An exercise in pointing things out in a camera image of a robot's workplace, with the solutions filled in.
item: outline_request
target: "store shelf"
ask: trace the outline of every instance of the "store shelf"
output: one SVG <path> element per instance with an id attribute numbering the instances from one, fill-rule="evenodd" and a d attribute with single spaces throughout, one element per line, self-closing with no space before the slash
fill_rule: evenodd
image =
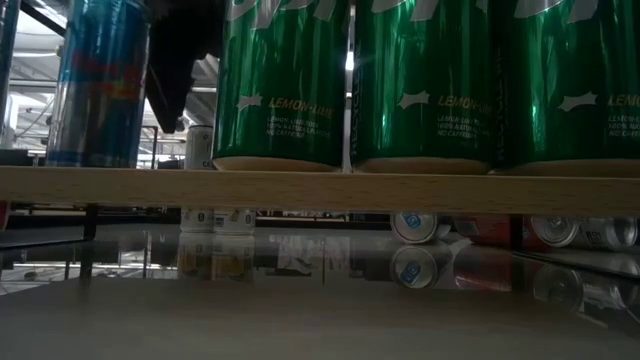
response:
<path id="1" fill-rule="evenodd" d="M 640 216 L 640 179 L 0 167 L 0 199 Z"/>

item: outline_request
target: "can lid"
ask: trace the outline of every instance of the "can lid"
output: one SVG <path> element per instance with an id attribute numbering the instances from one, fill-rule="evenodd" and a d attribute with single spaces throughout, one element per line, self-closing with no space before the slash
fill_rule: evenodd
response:
<path id="1" fill-rule="evenodd" d="M 580 276 L 573 271 L 545 265 L 533 283 L 533 296 L 544 302 L 576 310 L 582 304 L 583 287 Z"/>
<path id="2" fill-rule="evenodd" d="M 638 238 L 638 221 L 636 218 L 615 218 L 613 219 L 614 238 L 619 242 L 620 247 L 633 246 Z"/>
<path id="3" fill-rule="evenodd" d="M 438 279 L 436 261 L 429 252 L 416 246 L 403 246 L 391 258 L 391 278 L 410 289 L 432 286 Z"/>
<path id="4" fill-rule="evenodd" d="M 552 247 L 567 246 L 579 230 L 576 219 L 562 216 L 533 216 L 531 225 L 540 240 Z"/>
<path id="5" fill-rule="evenodd" d="M 438 215 L 434 213 L 395 213 L 391 216 L 391 229 L 406 243 L 427 242 L 436 234 Z"/>

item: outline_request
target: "green can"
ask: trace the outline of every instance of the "green can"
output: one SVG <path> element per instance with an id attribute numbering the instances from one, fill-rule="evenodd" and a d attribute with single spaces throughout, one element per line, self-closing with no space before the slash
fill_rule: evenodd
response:
<path id="1" fill-rule="evenodd" d="M 495 154 L 488 0 L 358 0 L 351 161 L 486 173 Z"/>
<path id="2" fill-rule="evenodd" d="M 640 1 L 502 4 L 494 10 L 503 166 L 530 175 L 640 173 Z"/>
<path id="3" fill-rule="evenodd" d="M 228 0 L 218 169 L 341 165 L 349 15 L 347 0 Z"/>

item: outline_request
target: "wooden shelf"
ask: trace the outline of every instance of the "wooden shelf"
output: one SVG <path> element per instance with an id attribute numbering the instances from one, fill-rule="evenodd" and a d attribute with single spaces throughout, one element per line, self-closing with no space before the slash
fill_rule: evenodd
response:
<path id="1" fill-rule="evenodd" d="M 640 217 L 640 179 L 0 167 L 0 199 Z"/>

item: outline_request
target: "blue and silver can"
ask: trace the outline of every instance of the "blue and silver can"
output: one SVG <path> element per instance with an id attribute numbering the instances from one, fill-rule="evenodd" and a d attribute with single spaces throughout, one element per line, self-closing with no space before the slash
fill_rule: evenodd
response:
<path id="1" fill-rule="evenodd" d="M 136 166 L 150 21 L 141 1 L 72 1 L 48 166 Z"/>
<path id="2" fill-rule="evenodd" d="M 0 0 L 0 142 L 3 138 L 5 107 L 9 94 L 9 74 L 11 73 L 11 58 L 13 57 L 13 43 L 16 38 L 19 10 L 20 0 Z"/>

